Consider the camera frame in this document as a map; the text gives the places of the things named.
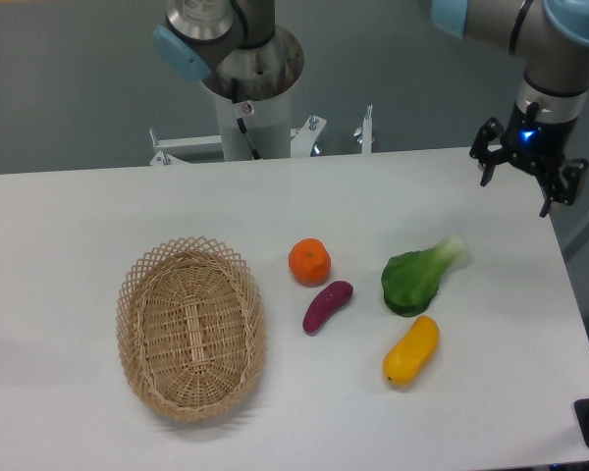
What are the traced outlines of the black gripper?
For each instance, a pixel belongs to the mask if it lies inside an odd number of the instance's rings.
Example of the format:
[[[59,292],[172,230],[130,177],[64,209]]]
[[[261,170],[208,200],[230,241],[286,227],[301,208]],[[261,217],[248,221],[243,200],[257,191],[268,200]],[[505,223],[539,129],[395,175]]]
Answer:
[[[498,119],[490,118],[479,128],[469,156],[477,161],[482,172],[482,187],[491,181],[496,167],[505,163],[538,175],[544,195],[539,216],[545,218],[554,204],[571,206],[575,202],[584,185],[589,162],[586,159],[563,161],[564,149],[578,118],[562,123],[545,123],[539,116],[533,118],[527,124],[525,112],[516,105],[506,130]],[[493,142],[501,145],[491,150]]]

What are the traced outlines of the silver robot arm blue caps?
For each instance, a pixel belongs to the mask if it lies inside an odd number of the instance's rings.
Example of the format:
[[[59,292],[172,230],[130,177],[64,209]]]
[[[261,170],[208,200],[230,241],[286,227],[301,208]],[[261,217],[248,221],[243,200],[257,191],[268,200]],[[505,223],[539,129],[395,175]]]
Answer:
[[[472,143],[482,182],[508,163],[536,179],[546,207],[572,204],[588,168],[564,150],[589,90],[589,1],[436,1],[431,18],[525,63],[509,121],[488,120]],[[290,98],[304,56],[273,2],[170,1],[153,42],[213,97],[227,160],[294,155]]]

